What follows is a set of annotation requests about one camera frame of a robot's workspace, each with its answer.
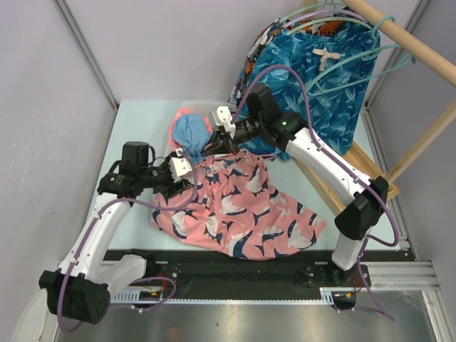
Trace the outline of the pink wire hanger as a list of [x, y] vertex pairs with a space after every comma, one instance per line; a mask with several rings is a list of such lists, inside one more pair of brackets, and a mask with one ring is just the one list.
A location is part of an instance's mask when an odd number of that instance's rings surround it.
[[256, 163], [266, 160], [274, 160], [276, 155], [274, 153], [267, 153], [267, 154], [254, 154], [246, 149], [241, 149], [237, 154], [228, 154], [228, 155], [214, 155], [207, 157], [204, 161], [206, 163], [219, 163], [224, 167], [232, 166], [234, 164], [249, 164], [249, 163]]

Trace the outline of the pink shark print shorts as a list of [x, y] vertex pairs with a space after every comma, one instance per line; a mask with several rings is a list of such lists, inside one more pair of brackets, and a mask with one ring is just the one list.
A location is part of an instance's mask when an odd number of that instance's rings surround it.
[[[235, 259], [264, 261], [299, 253], [317, 243], [325, 221], [270, 181], [264, 161], [234, 164], [202, 161], [193, 187], [182, 195], [153, 197], [165, 211], [151, 224], [183, 244]], [[186, 207], [192, 193], [196, 196]]]

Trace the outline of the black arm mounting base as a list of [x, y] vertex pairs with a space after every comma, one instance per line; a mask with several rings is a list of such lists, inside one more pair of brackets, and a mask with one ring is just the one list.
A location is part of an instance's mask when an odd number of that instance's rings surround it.
[[155, 269], [144, 281], [114, 295], [112, 303], [148, 307], [167, 299], [172, 304], [328, 304], [375, 285], [375, 278], [400, 273], [415, 261], [409, 251], [367, 251], [361, 268], [344, 275], [330, 269], [329, 251], [300, 252], [269, 261], [233, 259], [217, 252], [152, 253]]

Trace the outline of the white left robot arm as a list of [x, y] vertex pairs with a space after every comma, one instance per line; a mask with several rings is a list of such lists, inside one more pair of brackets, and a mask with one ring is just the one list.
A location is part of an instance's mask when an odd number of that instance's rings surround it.
[[111, 299], [134, 284], [175, 282], [159, 274], [153, 253], [132, 249], [109, 269], [102, 270], [104, 256], [118, 227], [134, 204], [164, 212], [140, 200], [146, 189], [173, 193], [188, 185], [187, 175], [197, 174], [190, 156], [182, 149], [171, 152], [155, 165], [155, 150], [146, 142], [126, 142], [121, 158], [100, 179], [94, 208], [66, 257], [54, 271], [43, 271], [38, 285], [47, 293], [48, 310], [66, 333], [75, 331], [65, 320], [99, 323]]

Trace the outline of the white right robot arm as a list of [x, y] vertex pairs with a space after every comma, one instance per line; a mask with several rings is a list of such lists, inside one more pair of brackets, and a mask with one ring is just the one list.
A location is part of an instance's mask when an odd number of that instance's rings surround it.
[[247, 118], [232, 124], [226, 106], [219, 106], [211, 116], [212, 133], [202, 148], [204, 156], [236, 153], [239, 146], [254, 138], [264, 138], [271, 146], [288, 153], [315, 172], [338, 196], [344, 210], [335, 218], [339, 230], [332, 253], [329, 279], [345, 286], [354, 277], [353, 266], [366, 236], [384, 213], [388, 182], [381, 176], [372, 179], [361, 172], [316, 136], [299, 114], [283, 112], [272, 91], [263, 83], [247, 96]]

